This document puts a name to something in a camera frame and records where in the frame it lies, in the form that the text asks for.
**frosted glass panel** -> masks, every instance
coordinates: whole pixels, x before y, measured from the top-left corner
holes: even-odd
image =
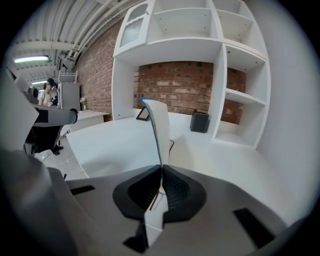
[[[120,47],[138,39],[142,21],[139,19],[125,27]]]

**cabinet door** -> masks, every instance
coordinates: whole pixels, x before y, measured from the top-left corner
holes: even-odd
[[[148,0],[131,7],[127,11],[116,39],[114,57],[146,44],[154,5],[155,0]]]

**red brick wall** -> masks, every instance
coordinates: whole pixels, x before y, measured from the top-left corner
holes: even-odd
[[[86,98],[87,108],[110,113],[109,120],[112,118],[113,54],[121,23],[115,24],[91,45],[75,67],[81,84],[81,96]]]
[[[213,64],[194,61],[174,61],[144,65],[134,74],[133,107],[141,109],[140,97],[167,104],[168,111],[191,115],[194,109],[208,112]],[[246,90],[246,74],[229,68],[227,87]],[[243,105],[226,100],[222,121],[239,124]]]

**black slot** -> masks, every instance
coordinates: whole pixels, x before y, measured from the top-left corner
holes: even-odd
[[[275,238],[247,208],[235,210],[233,214],[258,249],[270,243]]]
[[[94,189],[95,189],[94,186],[87,185],[87,186],[72,188],[72,189],[70,189],[70,191],[71,191],[72,195],[78,195],[78,194],[85,193],[85,192],[88,192],[88,191],[91,191]]]

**white ceiling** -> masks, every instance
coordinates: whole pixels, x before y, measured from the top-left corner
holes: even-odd
[[[106,1],[110,3],[80,37],[78,45],[82,43],[82,39],[85,38],[96,22],[99,22],[99,26],[97,26],[97,29],[99,29],[112,15],[142,0],[47,0],[26,21],[12,41],[6,53],[7,67],[16,77],[22,76],[29,85],[32,82],[47,80],[50,77],[57,81],[60,65],[58,57],[63,59],[72,48],[77,48],[78,45],[74,45],[76,38],[88,20]],[[116,8],[110,16],[106,19],[101,18],[108,10],[122,1],[122,6]],[[108,27],[122,19],[125,14],[126,11],[123,11],[111,20],[85,46],[90,46]],[[47,55],[49,61],[24,63],[14,63],[13,61],[16,58],[37,55]],[[37,87],[42,88],[43,84],[39,84]]]

